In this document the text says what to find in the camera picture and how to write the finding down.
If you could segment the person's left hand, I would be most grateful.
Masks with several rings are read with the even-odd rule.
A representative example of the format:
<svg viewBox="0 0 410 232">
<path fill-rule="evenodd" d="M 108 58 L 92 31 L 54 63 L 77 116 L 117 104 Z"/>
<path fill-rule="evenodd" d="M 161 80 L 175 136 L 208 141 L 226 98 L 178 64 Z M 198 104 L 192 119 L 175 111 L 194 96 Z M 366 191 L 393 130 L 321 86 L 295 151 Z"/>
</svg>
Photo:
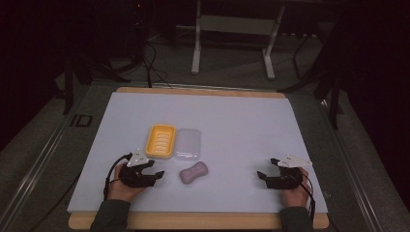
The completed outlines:
<svg viewBox="0 0 410 232">
<path fill-rule="evenodd" d="M 145 188 L 130 188 L 124 185 L 119 180 L 119 173 L 122 169 L 122 164 L 115 167 L 114 181 L 109 184 L 107 199 L 108 200 L 122 200 L 132 203 L 133 200 L 145 190 Z"/>
</svg>

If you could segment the yellow soap dish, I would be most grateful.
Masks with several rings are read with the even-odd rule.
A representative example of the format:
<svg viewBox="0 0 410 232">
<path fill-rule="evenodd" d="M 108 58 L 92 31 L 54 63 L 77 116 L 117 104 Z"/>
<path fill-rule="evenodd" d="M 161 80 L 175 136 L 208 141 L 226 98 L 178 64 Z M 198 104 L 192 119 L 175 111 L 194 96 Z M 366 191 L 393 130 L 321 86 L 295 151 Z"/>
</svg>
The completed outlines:
<svg viewBox="0 0 410 232">
<path fill-rule="evenodd" d="M 145 153 L 148 157 L 168 159 L 173 154 L 176 128 L 170 125 L 153 125 L 146 142 Z"/>
</svg>

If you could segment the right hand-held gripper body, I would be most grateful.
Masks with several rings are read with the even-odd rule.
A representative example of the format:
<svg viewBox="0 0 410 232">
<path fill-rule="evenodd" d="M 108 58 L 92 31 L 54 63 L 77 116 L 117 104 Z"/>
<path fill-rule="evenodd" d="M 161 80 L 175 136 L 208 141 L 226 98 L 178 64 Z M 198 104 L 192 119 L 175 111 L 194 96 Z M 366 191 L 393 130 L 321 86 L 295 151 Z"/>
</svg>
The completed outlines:
<svg viewBox="0 0 410 232">
<path fill-rule="evenodd" d="M 311 166 L 312 162 L 308 159 L 285 155 L 280 159 L 278 165 L 279 176 L 266 179 L 268 189 L 296 189 L 303 181 L 300 167 Z"/>
</svg>

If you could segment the person's right hand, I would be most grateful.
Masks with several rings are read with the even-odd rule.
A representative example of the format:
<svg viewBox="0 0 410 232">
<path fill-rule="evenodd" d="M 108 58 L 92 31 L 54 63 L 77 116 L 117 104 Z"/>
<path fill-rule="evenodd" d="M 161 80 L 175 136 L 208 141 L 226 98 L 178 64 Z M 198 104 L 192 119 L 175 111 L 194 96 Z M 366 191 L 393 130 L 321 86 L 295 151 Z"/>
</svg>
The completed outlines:
<svg viewBox="0 0 410 232">
<path fill-rule="evenodd" d="M 308 205 L 310 187 L 308 185 L 308 173 L 300 167 L 303 176 L 301 184 L 294 189 L 286 189 L 282 192 L 283 205 L 288 207 L 306 207 Z"/>
</svg>

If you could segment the pink soap bar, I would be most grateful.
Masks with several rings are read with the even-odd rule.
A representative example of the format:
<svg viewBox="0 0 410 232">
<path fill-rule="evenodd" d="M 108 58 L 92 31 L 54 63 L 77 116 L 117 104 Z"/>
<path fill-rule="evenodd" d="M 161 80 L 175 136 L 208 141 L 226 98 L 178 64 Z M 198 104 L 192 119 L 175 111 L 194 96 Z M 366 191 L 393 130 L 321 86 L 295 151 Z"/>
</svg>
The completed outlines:
<svg viewBox="0 0 410 232">
<path fill-rule="evenodd" d="M 203 161 L 199 161 L 192 167 L 183 169 L 180 172 L 180 179 L 183 184 L 189 185 L 195 179 L 207 175 L 209 172 L 207 165 Z"/>
</svg>

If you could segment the white table mat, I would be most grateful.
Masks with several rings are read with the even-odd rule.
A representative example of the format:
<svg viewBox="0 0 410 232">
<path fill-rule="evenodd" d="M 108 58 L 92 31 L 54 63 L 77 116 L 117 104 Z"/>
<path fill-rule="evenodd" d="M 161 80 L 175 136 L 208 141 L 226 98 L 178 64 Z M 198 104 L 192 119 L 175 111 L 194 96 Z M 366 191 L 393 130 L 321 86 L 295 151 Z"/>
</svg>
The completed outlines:
<svg viewBox="0 0 410 232">
<path fill-rule="evenodd" d="M 272 159 L 309 154 L 287 99 L 142 93 L 112 94 L 69 204 L 69 212 L 95 212 L 104 180 L 121 156 L 143 150 L 155 124 L 201 133 L 200 160 L 209 172 L 191 184 L 179 173 L 192 165 L 175 157 L 151 167 L 163 176 L 132 204 L 135 212 L 276 213 L 277 190 L 259 173 L 275 176 Z"/>
</svg>

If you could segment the white metal stand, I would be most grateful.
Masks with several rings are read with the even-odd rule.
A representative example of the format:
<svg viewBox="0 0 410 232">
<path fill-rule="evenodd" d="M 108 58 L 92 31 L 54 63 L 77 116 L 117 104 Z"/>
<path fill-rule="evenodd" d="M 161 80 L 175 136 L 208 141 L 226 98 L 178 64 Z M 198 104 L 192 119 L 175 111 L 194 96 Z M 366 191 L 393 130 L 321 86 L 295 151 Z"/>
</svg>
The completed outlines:
<svg viewBox="0 0 410 232">
<path fill-rule="evenodd" d="M 278 7 L 274 19 L 265 19 L 204 14 L 202 13 L 202 0 L 195 0 L 195 2 L 194 48 L 190 68 L 192 74 L 199 74 L 200 72 L 201 36 L 204 32 L 212 32 L 235 36 L 267 37 L 269 40 L 261 49 L 263 66 L 268 79 L 273 80 L 276 78 L 272 61 L 272 52 L 286 10 L 284 5 Z"/>
</svg>

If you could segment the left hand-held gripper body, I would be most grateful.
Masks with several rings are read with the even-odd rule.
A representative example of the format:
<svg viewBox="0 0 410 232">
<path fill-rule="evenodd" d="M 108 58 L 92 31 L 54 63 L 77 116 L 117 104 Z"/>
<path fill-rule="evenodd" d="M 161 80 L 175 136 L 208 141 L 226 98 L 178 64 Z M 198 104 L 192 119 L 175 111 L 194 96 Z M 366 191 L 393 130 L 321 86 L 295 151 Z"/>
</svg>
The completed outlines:
<svg viewBox="0 0 410 232">
<path fill-rule="evenodd" d="M 142 168 L 141 164 L 149 160 L 144 153 L 136 150 L 127 157 L 127 160 L 119 173 L 119 179 L 124 185 L 136 189 L 152 187 L 155 184 L 154 175 L 142 173 L 145 168 Z"/>
</svg>

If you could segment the clear plastic container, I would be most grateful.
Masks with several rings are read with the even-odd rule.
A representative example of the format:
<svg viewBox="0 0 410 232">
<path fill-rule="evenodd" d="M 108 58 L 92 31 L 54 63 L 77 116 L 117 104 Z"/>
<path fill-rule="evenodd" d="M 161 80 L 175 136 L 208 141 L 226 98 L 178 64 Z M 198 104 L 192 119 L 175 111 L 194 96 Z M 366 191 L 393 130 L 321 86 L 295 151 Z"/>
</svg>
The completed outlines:
<svg viewBox="0 0 410 232">
<path fill-rule="evenodd" d="M 180 129 L 177 132 L 174 156 L 179 160 L 198 160 L 201 154 L 201 132 Z"/>
</svg>

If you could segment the black metal stand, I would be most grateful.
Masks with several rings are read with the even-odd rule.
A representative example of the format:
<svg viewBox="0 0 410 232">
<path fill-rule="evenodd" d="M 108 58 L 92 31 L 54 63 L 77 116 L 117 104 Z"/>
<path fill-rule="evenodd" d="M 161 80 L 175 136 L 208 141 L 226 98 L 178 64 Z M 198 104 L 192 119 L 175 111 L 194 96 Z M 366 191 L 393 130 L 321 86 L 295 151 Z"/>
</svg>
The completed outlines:
<svg viewBox="0 0 410 232">
<path fill-rule="evenodd" d="M 332 32 L 303 79 L 289 87 L 278 89 L 279 93 L 293 93 L 317 81 L 313 96 L 317 100 L 324 101 L 328 95 L 331 95 L 328 102 L 329 121 L 335 130 L 338 129 L 337 110 L 342 68 L 341 57 L 342 51 L 339 48 L 337 35 Z"/>
</svg>

